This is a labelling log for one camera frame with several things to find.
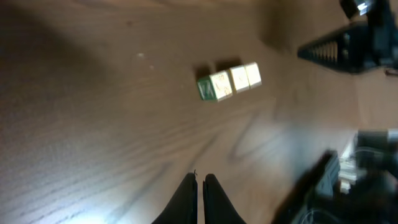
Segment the white block violin picture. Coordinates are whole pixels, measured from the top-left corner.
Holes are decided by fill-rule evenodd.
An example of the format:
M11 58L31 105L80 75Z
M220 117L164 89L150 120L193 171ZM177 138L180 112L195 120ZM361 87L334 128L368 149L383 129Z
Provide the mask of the white block violin picture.
M246 91L249 89L249 80L246 73L246 69L243 65L238 67L230 68L229 70L234 90L236 93Z

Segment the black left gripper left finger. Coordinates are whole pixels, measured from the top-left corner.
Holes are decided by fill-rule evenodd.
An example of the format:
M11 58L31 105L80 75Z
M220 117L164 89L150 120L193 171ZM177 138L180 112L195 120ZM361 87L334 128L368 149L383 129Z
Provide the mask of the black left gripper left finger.
M194 173L188 173L166 207L152 224L197 224L198 184Z

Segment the white block table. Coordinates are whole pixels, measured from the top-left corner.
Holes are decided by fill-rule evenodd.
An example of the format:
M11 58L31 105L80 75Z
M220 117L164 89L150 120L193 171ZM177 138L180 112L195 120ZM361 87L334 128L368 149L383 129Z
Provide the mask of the white block table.
M197 87L203 101L220 101L233 94L227 71L217 72L198 79Z

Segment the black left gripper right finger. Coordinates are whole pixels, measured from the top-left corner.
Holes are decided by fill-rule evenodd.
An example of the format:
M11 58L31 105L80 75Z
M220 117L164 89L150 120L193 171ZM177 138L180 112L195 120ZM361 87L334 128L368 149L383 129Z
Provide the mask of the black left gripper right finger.
M214 174L203 182L203 206L206 224L246 224Z

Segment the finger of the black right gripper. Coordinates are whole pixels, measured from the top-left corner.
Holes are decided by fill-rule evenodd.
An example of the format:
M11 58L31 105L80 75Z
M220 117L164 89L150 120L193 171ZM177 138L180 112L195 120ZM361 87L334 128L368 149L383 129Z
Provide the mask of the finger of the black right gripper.
M377 67L366 22L354 22L299 47L297 57L343 73L359 74Z

